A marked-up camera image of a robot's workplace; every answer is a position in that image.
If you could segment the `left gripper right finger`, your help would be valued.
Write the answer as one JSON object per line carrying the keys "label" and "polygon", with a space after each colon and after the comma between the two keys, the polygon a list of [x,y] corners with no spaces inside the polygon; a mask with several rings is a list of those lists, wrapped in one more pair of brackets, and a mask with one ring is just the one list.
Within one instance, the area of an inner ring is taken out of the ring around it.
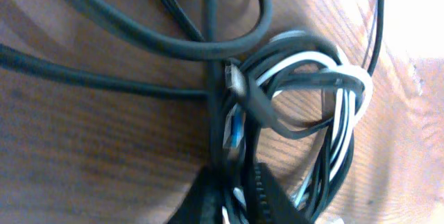
{"label": "left gripper right finger", "polygon": [[310,224],[289,200],[265,163],[250,165],[244,176],[247,219],[256,224]]}

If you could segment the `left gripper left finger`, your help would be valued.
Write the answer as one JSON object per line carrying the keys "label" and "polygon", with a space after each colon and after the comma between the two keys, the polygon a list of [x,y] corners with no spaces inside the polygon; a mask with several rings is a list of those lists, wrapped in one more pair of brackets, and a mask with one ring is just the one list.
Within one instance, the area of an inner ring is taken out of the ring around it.
{"label": "left gripper left finger", "polygon": [[222,224],[222,189],[215,170],[204,166],[168,224]]}

